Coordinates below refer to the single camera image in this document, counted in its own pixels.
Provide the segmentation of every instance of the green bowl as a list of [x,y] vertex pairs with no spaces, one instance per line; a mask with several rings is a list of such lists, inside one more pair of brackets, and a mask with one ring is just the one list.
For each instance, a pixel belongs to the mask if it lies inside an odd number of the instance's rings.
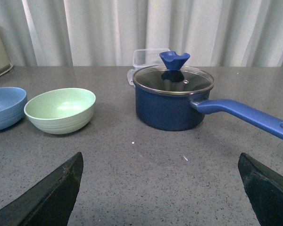
[[40,130],[51,134],[66,134],[82,128],[90,121],[95,100],[95,94],[86,89],[56,89],[28,101],[24,113]]

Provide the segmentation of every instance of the glass lid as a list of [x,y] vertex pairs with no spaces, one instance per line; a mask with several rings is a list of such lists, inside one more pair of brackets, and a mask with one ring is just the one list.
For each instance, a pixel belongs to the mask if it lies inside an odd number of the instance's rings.
[[148,91],[169,95],[196,94],[214,86],[209,73],[188,66],[178,71],[168,70],[164,65],[145,67],[134,73],[133,82]]

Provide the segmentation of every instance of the bowl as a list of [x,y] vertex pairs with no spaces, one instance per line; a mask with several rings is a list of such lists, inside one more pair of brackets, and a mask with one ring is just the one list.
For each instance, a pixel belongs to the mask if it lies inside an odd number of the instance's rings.
[[94,114],[95,99],[95,94],[86,89],[56,89],[28,101],[24,113],[40,130],[66,134],[90,121]]
[[18,87],[0,87],[0,130],[14,125],[24,116],[27,94]]

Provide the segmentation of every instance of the blue bowl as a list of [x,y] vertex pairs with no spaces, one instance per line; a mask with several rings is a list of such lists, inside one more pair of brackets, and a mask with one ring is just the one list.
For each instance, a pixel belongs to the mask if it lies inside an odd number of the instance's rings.
[[0,87],[0,130],[5,129],[24,116],[27,103],[26,91],[17,87]]

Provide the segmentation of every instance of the saucepan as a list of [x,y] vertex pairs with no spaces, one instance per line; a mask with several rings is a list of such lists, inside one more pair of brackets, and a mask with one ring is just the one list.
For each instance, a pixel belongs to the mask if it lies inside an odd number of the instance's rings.
[[137,116],[151,127],[181,131],[200,124],[205,114],[227,112],[283,139],[283,120],[235,100],[209,100],[214,78],[197,68],[183,66],[189,54],[160,53],[165,65],[133,74]]

